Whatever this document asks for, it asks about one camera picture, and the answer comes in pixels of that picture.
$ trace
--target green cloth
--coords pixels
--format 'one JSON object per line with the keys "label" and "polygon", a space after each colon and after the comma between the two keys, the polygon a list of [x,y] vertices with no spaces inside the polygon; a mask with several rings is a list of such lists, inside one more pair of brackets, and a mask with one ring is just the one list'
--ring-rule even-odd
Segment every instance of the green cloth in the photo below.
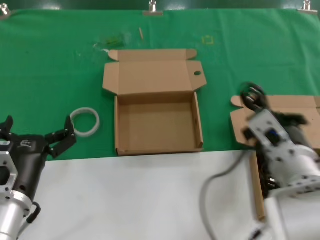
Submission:
{"label": "green cloth", "polygon": [[[270,95],[319,95],[319,19],[296,10],[22,10],[0,21],[0,120],[12,115],[14,133],[44,135],[62,129],[73,110],[90,107],[100,129],[59,159],[115,156],[114,96],[102,89],[111,60],[101,49],[110,39],[124,49],[197,50],[207,79],[198,91],[205,151],[241,148],[230,99],[243,82]],[[75,121],[80,131],[93,124],[91,116]]]}

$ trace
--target cardboard box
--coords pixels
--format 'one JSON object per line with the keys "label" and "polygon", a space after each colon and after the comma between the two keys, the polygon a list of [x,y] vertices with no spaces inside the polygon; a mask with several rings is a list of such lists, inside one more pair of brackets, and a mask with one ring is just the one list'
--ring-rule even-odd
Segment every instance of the cardboard box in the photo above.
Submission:
{"label": "cardboard box", "polygon": [[195,90],[207,84],[194,49],[111,50],[103,88],[115,97],[120,156],[200,152],[203,135]]}
{"label": "cardboard box", "polygon": [[[268,102],[274,112],[302,114],[306,118],[308,124],[302,125],[301,128],[312,148],[319,154],[320,96],[268,96]],[[244,145],[254,146],[255,141],[252,140],[247,143],[243,135],[243,129],[248,126],[248,117],[252,116],[254,112],[244,106],[239,96],[233,96],[231,103],[236,107],[242,107],[230,114],[236,141]],[[262,221],[265,218],[264,199],[260,185],[257,156],[255,154],[250,159],[250,166],[256,215],[257,219]]]}

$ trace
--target white ring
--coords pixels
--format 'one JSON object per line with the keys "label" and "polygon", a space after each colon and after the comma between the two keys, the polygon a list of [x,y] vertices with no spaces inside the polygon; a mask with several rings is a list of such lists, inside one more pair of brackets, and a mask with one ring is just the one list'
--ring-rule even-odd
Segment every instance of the white ring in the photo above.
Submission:
{"label": "white ring", "polygon": [[[75,124],[74,124],[73,119],[75,118],[75,116],[78,116],[80,114],[93,114],[95,116],[96,123],[95,123],[94,127],[90,131],[81,132],[81,131],[78,131],[75,128]],[[81,107],[81,108],[79,108],[77,110],[74,110],[70,114],[70,118],[71,118],[72,125],[73,125],[73,128],[74,128],[74,133],[75,133],[75,135],[77,135],[79,137],[83,137],[83,138],[90,137],[91,135],[95,134],[95,132],[98,130],[98,128],[100,126],[100,118],[99,118],[98,113],[96,112],[96,110],[94,110],[94,109],[92,109],[90,107]]]}

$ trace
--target cardboard box lid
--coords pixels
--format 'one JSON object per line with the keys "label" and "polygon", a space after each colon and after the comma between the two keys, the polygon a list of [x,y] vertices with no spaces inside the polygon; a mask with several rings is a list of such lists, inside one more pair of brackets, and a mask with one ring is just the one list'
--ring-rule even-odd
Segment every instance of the cardboard box lid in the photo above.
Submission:
{"label": "cardboard box lid", "polygon": [[195,49],[111,50],[103,88],[119,96],[193,92],[207,84]]}
{"label": "cardboard box lid", "polygon": [[[274,95],[267,96],[267,99],[274,112],[302,114],[308,121],[307,125],[301,126],[306,139],[314,149],[320,149],[320,96]],[[230,116],[236,141],[247,144],[243,129],[248,126],[248,117],[254,112],[244,106],[239,96],[233,96],[231,103],[236,107],[243,107],[231,112]]]}

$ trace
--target black cable plug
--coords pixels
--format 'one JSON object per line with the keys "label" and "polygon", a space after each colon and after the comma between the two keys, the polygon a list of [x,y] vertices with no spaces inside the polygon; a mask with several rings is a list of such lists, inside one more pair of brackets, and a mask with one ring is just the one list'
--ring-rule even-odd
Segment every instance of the black cable plug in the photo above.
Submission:
{"label": "black cable plug", "polygon": [[252,234],[252,236],[248,240],[256,240],[261,235],[262,235],[262,230],[258,229]]}

